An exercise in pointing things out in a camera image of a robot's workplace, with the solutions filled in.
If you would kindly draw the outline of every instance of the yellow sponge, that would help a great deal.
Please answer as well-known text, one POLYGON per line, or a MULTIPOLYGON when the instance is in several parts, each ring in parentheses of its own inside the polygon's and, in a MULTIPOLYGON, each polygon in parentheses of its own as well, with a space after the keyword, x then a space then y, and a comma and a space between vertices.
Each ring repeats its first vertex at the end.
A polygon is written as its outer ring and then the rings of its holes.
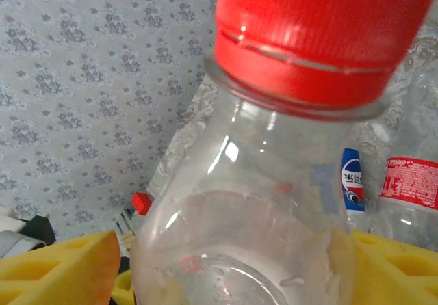
POLYGON ((353 305, 438 305, 438 253, 354 231, 353 305))
POLYGON ((0 261, 0 305, 108 305, 120 265, 114 231, 0 261))
POLYGON ((111 294, 117 305, 134 305, 134 294, 131 284, 131 270, 118 275, 111 294))

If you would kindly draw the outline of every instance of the black object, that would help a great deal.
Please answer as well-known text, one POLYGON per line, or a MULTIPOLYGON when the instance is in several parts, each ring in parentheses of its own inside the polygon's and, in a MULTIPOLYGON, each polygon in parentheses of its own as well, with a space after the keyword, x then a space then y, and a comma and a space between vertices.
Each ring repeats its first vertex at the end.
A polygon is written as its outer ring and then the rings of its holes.
POLYGON ((131 268, 131 260, 129 257, 122 257, 120 260, 120 266, 118 267, 118 273, 122 274, 131 268))
POLYGON ((55 232, 49 219, 38 215, 27 222, 25 227, 21 229, 20 234, 41 240, 48 246, 56 241, 55 232))

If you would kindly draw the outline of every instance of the gray wall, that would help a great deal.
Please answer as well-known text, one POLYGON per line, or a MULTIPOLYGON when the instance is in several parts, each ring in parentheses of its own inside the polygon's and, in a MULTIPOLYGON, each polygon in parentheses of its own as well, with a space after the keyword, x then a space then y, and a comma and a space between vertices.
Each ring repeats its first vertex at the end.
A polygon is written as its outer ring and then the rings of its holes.
POLYGON ((112 227, 201 79, 215 0, 0 0, 0 204, 112 227))

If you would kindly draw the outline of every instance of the small red object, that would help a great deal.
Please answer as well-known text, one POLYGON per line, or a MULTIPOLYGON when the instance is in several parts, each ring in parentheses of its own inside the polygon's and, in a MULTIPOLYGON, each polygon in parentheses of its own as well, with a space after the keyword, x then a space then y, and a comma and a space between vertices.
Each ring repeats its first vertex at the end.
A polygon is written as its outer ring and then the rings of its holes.
POLYGON ((218 0, 214 59, 280 98, 331 107, 375 101, 432 0, 218 0))
POLYGON ((185 257, 179 261, 182 270, 187 274, 193 274, 202 270, 202 264, 195 255, 185 257))
POLYGON ((143 192, 136 192, 131 200, 132 205, 136 209, 138 215, 146 215, 151 208, 151 197, 143 192))
POLYGON ((292 183, 278 183, 275 185, 275 191, 279 194, 290 194, 292 190, 292 183))

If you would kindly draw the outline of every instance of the red label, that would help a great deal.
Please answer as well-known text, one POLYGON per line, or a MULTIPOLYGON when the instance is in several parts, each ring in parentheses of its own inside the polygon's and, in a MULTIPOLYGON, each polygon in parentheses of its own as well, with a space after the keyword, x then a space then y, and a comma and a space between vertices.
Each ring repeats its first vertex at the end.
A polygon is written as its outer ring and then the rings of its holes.
POLYGON ((381 197, 438 210, 438 163, 393 157, 386 167, 381 197))

